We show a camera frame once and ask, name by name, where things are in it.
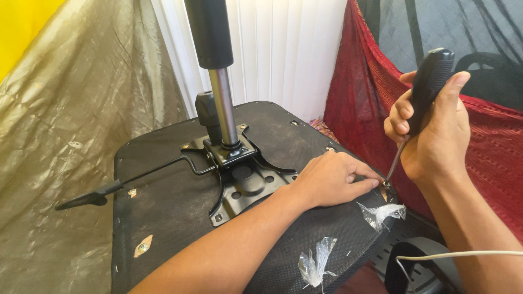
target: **torn plastic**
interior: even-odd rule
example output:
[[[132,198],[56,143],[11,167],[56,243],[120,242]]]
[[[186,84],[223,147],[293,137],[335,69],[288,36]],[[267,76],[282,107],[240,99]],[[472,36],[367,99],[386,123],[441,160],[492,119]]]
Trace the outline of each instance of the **torn plastic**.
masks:
[[[303,252],[301,253],[298,267],[305,282],[313,287],[317,287],[323,282],[324,274],[336,276],[335,273],[325,272],[325,265],[337,240],[336,238],[325,237],[316,243],[316,262],[312,258],[312,250],[309,249],[309,256],[306,256]]]
[[[367,208],[358,203],[363,212],[363,217],[377,232],[383,229],[383,221],[387,217],[402,218],[405,220],[405,212],[407,208],[405,205],[387,204],[378,208]]]

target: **red fabric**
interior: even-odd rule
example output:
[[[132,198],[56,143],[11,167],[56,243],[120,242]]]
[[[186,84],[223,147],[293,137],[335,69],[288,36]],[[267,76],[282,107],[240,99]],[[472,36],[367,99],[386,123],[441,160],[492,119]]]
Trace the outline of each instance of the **red fabric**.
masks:
[[[383,121],[409,89],[399,81],[400,75],[374,42],[356,0],[349,0],[324,120],[347,149],[383,174],[397,151],[383,131]],[[469,175],[492,209],[523,241],[523,113],[474,97],[460,98],[471,126]],[[432,218],[401,165],[391,181],[401,201]]]

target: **left hand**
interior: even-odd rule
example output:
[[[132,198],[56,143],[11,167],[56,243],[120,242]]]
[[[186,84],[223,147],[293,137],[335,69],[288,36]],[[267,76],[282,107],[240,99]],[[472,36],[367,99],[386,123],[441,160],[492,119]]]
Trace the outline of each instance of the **left hand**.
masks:
[[[353,183],[356,175],[366,179]],[[289,185],[309,208],[354,200],[376,188],[382,177],[367,164],[344,152],[327,151],[313,158]]]

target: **bolt hole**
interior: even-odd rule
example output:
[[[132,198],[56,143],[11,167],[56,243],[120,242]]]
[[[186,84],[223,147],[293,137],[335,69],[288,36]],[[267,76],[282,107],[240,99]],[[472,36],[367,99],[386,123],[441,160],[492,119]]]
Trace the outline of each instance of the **bolt hole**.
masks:
[[[241,196],[242,196],[242,194],[238,191],[232,192],[232,195],[231,195],[232,199],[239,199]]]

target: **screw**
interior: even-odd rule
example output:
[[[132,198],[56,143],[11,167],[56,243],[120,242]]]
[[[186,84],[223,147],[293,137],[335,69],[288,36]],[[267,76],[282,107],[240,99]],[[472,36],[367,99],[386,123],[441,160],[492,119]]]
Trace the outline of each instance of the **screw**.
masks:
[[[148,248],[149,248],[149,246],[148,246],[147,244],[142,243],[142,244],[140,244],[140,246],[138,247],[138,251],[139,251],[139,252],[145,252],[145,251],[147,251]]]

